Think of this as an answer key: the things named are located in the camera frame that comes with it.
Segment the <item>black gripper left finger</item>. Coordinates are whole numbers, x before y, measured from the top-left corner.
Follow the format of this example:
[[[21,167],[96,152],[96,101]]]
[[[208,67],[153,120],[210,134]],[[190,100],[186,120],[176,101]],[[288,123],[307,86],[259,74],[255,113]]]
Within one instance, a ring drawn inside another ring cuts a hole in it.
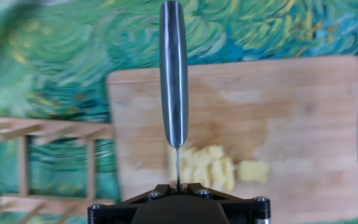
[[[154,189],[116,205],[94,203],[87,208],[88,224],[131,223],[141,205],[171,196],[175,191],[169,184],[158,184]]]

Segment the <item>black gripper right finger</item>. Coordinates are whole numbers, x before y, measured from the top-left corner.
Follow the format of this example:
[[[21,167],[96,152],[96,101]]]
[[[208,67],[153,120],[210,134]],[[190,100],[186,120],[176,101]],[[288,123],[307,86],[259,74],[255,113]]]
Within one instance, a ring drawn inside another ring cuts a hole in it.
[[[271,224],[270,199],[256,196],[243,199],[204,187],[200,183],[182,184],[181,193],[219,203],[230,223]]]

